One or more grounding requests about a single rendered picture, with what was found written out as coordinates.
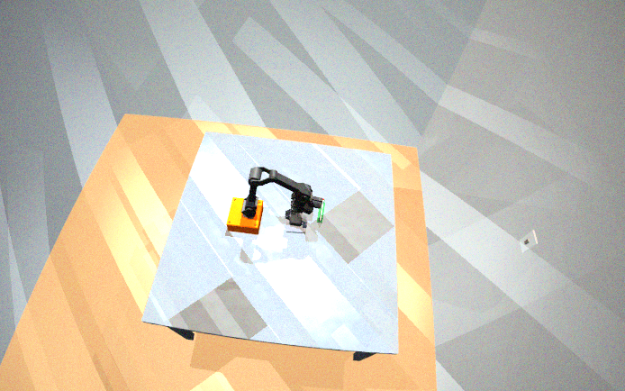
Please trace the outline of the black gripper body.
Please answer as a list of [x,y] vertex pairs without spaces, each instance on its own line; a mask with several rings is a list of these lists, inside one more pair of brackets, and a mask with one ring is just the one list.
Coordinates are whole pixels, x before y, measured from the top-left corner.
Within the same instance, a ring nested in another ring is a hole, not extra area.
[[[294,225],[294,226],[301,226],[302,225],[302,218],[300,213],[302,213],[302,209],[304,209],[304,206],[300,207],[297,206],[294,202],[295,198],[293,198],[294,193],[291,194],[291,199],[293,200],[292,202],[292,211],[293,211],[293,216],[290,216],[289,219],[289,224],[290,225]],[[295,213],[295,214],[294,214]]]

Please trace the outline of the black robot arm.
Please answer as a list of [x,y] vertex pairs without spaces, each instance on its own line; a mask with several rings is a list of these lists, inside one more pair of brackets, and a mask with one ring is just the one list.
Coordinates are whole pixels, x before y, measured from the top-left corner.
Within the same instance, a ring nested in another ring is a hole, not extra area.
[[[262,172],[268,173],[268,177],[260,180]],[[310,185],[295,182],[291,178],[278,173],[275,169],[254,167],[250,169],[249,173],[249,195],[243,201],[241,210],[243,214],[242,217],[254,220],[258,206],[258,196],[256,196],[257,187],[264,186],[267,183],[276,183],[294,192],[293,198],[295,198],[295,204],[300,207],[304,206],[301,212],[311,214],[313,208],[321,209],[323,198],[313,196]]]

